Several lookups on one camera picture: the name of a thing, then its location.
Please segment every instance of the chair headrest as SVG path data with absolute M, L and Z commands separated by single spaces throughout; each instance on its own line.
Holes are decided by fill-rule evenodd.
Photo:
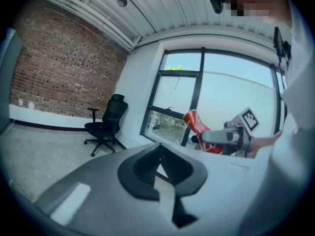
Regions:
M 116 100 L 116 101 L 120 101 L 120 102 L 124 102 L 124 96 L 123 95 L 121 95 L 121 94 L 114 94 L 113 96 L 112 96 L 112 99 L 113 100 Z

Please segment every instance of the baseboard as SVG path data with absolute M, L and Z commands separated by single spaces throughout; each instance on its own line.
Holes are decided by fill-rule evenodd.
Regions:
M 8 123 L 3 127 L 3 129 L 0 131 L 0 136 L 2 135 L 2 133 L 4 133 L 4 132 L 7 130 L 8 126 L 10 126 L 10 125 L 11 125 L 10 122 L 8 122 Z
M 15 120 L 15 124 L 27 126 L 27 127 L 33 127 L 33 128 L 42 128 L 42 129 L 49 129 L 49 130 L 58 130 L 58 131 L 86 131 L 85 128 L 67 128 L 67 127 L 56 127 L 56 126 L 48 126 L 48 125 L 42 125 L 37 123 L 31 123 L 21 120 Z
M 42 129 L 48 129 L 48 130 L 58 130 L 58 131 L 86 131 L 85 128 L 67 128 L 67 127 L 56 127 L 56 126 L 48 126 L 48 125 L 42 125 L 42 124 L 37 124 L 37 123 L 31 123 L 31 122 L 26 122 L 26 121 L 21 121 L 21 120 L 13 120 L 10 119 L 11 122 L 14 121 L 15 124 L 26 126 L 26 127 L 33 127 L 33 128 L 42 128 Z M 122 149 L 126 150 L 127 148 L 115 138 L 116 143 L 122 147 Z M 164 180 L 165 182 L 170 183 L 169 179 L 162 175 L 161 173 L 157 172 L 156 174 L 157 177 L 160 179 Z

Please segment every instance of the white wall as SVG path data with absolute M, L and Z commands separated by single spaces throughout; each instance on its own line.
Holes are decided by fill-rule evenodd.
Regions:
M 23 108 L 9 105 L 10 118 L 14 120 L 26 121 L 47 126 L 84 128 L 84 124 L 93 122 L 91 118 L 70 117 L 57 115 L 54 113 L 34 110 L 32 108 Z
M 158 43 L 134 50 L 119 79 L 116 93 L 125 96 L 128 109 L 117 139 L 127 148 L 151 142 L 139 134 L 163 52 Z
M 268 63 L 278 62 L 275 53 L 266 47 L 223 36 L 175 37 L 135 49 L 127 60 L 116 89 L 116 93 L 124 95 L 129 104 L 117 136 L 127 148 L 151 142 L 139 134 L 164 51 L 201 47 L 241 53 Z

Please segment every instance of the window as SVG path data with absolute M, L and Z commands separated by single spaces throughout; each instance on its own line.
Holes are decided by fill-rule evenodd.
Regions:
M 253 135 L 271 136 L 283 126 L 275 125 L 284 119 L 284 103 L 277 109 L 277 80 L 276 70 L 268 64 L 233 53 L 205 49 L 166 52 L 141 134 L 153 141 L 200 149 L 191 142 L 194 133 L 182 121 L 184 114 L 197 109 L 210 129 L 220 130 L 226 121 L 250 107 L 260 122 Z
M 177 53 L 167 55 L 163 70 L 199 71 L 201 53 Z
M 181 145 L 187 131 L 182 121 L 192 107 L 201 51 L 164 56 L 153 88 L 142 134 L 158 142 Z
M 161 77 L 153 106 L 185 114 L 189 111 L 195 78 Z
M 278 80 L 278 84 L 279 84 L 279 92 L 283 93 L 284 89 L 286 89 L 286 79 L 285 76 L 282 76 L 281 79 L 281 75 L 279 72 L 277 72 L 277 80 Z M 284 101 L 281 100 L 281 110 L 280 110 L 280 126 L 279 126 L 279 130 L 282 130 L 284 127 L 284 121 L 286 118 L 286 105 L 284 104 Z
M 167 143 L 181 144 L 186 131 L 186 124 L 177 118 L 150 111 L 145 133 L 152 138 Z

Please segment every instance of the chair base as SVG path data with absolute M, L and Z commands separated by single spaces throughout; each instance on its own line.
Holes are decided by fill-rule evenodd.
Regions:
M 96 151 L 98 150 L 98 148 L 101 145 L 105 145 L 106 147 L 108 147 L 110 150 L 113 151 L 113 153 L 115 153 L 115 150 L 108 144 L 108 143 L 113 143 L 115 144 L 115 140 L 111 140 L 111 139 L 89 139 L 89 140 L 85 140 L 83 143 L 86 145 L 88 144 L 88 142 L 90 143 L 97 143 L 95 149 L 93 150 L 93 152 L 91 153 L 91 157 L 95 157 L 96 155 Z

